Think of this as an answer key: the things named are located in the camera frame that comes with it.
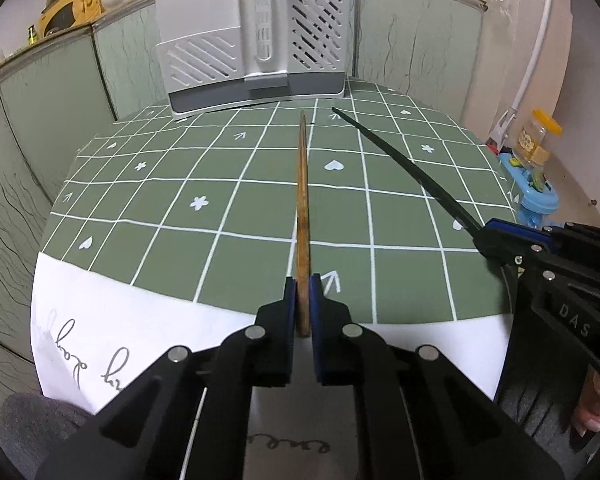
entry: table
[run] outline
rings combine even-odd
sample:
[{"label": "table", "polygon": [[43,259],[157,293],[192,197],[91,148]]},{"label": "table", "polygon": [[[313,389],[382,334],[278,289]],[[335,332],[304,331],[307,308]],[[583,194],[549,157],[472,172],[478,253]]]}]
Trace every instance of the table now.
[{"label": "table", "polygon": [[493,396],[511,320],[500,269],[331,106],[408,154],[482,224],[515,218],[490,150],[375,84],[177,122],[166,102],[149,106],[77,153],[48,220],[31,323],[46,395],[97,411],[170,346],[218,345],[281,297],[294,272],[305,110],[312,270],[326,295],[392,344],[439,346]]}]

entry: gray base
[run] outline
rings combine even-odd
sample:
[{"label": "gray base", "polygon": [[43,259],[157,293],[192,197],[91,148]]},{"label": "gray base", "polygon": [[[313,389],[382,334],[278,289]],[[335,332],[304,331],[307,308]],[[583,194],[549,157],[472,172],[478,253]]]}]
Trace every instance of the gray base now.
[{"label": "gray base", "polygon": [[173,116],[184,118],[223,108],[260,104],[271,100],[336,98],[344,95],[344,72],[286,75],[285,86],[253,88],[244,79],[187,88],[169,94]]}]

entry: silver screw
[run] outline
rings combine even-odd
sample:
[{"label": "silver screw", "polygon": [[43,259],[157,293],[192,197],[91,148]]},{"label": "silver screw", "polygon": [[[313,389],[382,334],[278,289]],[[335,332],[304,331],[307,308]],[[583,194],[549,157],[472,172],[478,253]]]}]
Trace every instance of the silver screw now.
[{"label": "silver screw", "polygon": [[184,361],[188,355],[189,351],[184,348],[184,346],[174,346],[169,350],[167,357],[169,358],[169,361],[179,363],[180,361]]},{"label": "silver screw", "polygon": [[244,330],[244,335],[251,340],[261,339],[266,333],[267,331],[260,325],[251,325]]},{"label": "silver screw", "polygon": [[360,337],[362,335],[362,327],[355,323],[349,323],[342,327],[342,333],[347,337]]},{"label": "silver screw", "polygon": [[418,349],[418,355],[425,361],[435,361],[440,357],[440,352],[435,346],[424,345]]}]

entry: white pipe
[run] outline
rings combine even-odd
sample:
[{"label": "white pipe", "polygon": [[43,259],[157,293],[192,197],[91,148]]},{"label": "white pipe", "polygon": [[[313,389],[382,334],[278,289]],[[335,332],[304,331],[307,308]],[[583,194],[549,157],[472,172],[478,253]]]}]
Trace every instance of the white pipe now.
[{"label": "white pipe", "polygon": [[544,35],[546,34],[546,28],[549,23],[549,14],[551,14],[552,2],[553,0],[544,0],[544,9],[542,10],[542,18],[540,20],[540,27],[538,28],[538,36],[536,36],[536,44],[534,45],[534,49],[531,51],[531,59],[529,59],[529,64],[526,66],[525,76],[522,78],[516,98],[513,99],[513,103],[511,105],[511,107],[516,111],[520,106],[520,101],[522,101],[522,98],[525,95],[531,76],[534,74],[536,65],[538,64],[538,57],[540,56],[540,50],[542,49],[542,44],[544,43]]}]

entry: plastic jar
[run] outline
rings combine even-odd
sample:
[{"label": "plastic jar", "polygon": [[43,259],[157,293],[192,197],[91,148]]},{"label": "plastic jar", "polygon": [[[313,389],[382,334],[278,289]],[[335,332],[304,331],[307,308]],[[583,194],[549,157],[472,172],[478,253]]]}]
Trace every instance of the plastic jar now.
[{"label": "plastic jar", "polygon": [[533,168],[544,166],[551,156],[551,153],[542,146],[547,132],[560,136],[562,127],[550,115],[536,108],[531,120],[522,127],[512,146],[513,153],[522,164]]}]

